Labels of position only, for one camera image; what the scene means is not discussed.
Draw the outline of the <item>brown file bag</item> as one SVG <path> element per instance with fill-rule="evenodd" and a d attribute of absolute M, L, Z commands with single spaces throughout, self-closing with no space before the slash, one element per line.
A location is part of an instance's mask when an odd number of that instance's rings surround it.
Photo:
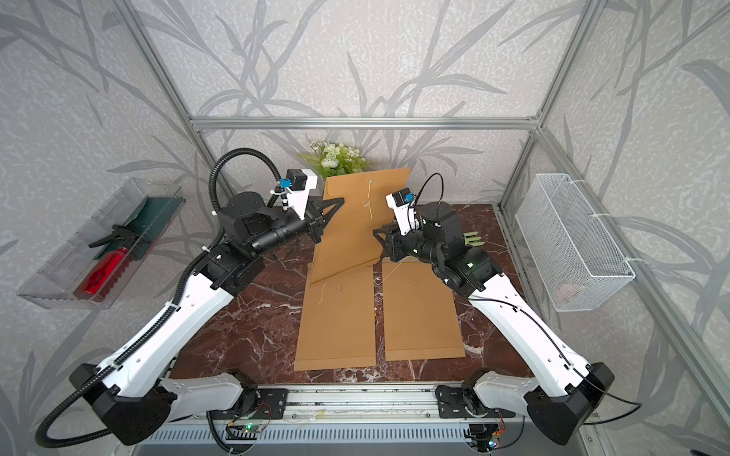
<path fill-rule="evenodd" d="M 466 355 L 454 295 L 417 260 L 382 262 L 385 356 L 388 361 Z"/>
<path fill-rule="evenodd" d="M 313 283 L 308 276 L 294 370 L 319 371 L 376 365 L 375 283 L 361 265 Z"/>
<path fill-rule="evenodd" d="M 373 231 L 394 219 L 386 197 L 407 186 L 408 168 L 330 177 L 327 200 L 344 198 L 344 205 L 324 230 L 315 247 L 310 280 L 313 283 L 380 259 L 382 247 Z"/>

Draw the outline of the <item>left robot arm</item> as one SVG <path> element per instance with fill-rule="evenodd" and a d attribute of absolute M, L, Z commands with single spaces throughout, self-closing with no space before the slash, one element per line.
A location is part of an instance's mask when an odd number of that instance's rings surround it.
<path fill-rule="evenodd" d="M 241 156 L 254 157 L 271 171 L 276 182 L 272 198 L 282 201 L 280 209 L 256 192 L 239 193 L 226 205 L 220 203 L 217 187 L 222 169 Z M 72 373 L 74 391 L 40 423 L 36 445 L 67 448 L 113 435 L 132 446 L 169 421 L 235 406 L 245 385 L 234 374 L 175 387 L 163 380 L 163 371 L 192 336 L 264 270 L 264 253 L 301 235 L 321 241 L 345 201 L 312 197 L 316 186 L 314 171 L 290 169 L 281 175 L 266 155 L 252 148 L 222 155 L 208 178 L 209 198 L 220 224 L 214 241 L 184 268 L 172 298 L 138 334 L 98 365 L 83 364 Z M 79 399 L 87 401 L 104 429 L 52 437 L 51 426 Z"/>

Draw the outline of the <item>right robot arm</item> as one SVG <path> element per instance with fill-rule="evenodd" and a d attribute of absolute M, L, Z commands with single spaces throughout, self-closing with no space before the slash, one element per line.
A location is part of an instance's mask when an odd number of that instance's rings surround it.
<path fill-rule="evenodd" d="M 564 446 L 605 397 L 615 376 L 603 363 L 590 363 L 528 306 L 498 263 L 469 242 L 448 203 L 418 207 L 419 197 L 402 188 L 385 197 L 395 220 L 373 235 L 393 261 L 413 258 L 471 307 L 490 319 L 532 373 L 529 377 L 481 372 L 464 381 L 455 395 L 454 415 L 485 418 L 513 412 L 530 419 L 553 443 Z"/>

